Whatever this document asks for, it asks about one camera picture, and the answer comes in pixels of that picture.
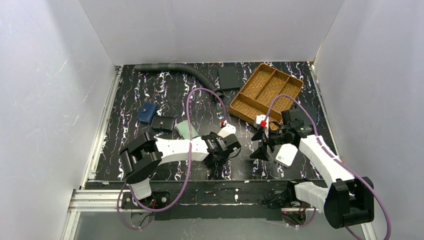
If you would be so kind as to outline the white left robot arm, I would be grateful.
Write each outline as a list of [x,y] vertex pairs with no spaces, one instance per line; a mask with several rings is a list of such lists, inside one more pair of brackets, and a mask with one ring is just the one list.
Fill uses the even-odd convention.
[[123,179],[131,186],[134,196],[143,200],[152,195],[149,177],[160,165],[170,162],[226,162],[232,153],[241,151],[235,134],[225,137],[214,132],[189,139],[163,139],[144,132],[119,150]]

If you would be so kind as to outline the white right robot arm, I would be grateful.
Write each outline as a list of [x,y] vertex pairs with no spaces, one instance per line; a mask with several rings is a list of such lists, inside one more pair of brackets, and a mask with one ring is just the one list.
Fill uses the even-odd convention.
[[327,222],[334,229],[347,228],[374,220],[373,183],[368,177],[359,178],[341,166],[320,135],[315,134],[314,124],[306,124],[304,118],[292,116],[291,110],[281,113],[283,123],[277,130],[268,128],[265,115],[258,115],[258,131],[251,138],[258,148],[252,159],[269,161],[275,146],[279,152],[277,162],[294,159],[297,152],[305,155],[317,168],[326,183],[320,187],[308,179],[291,180],[286,189],[275,197],[282,204],[307,203],[323,211]]

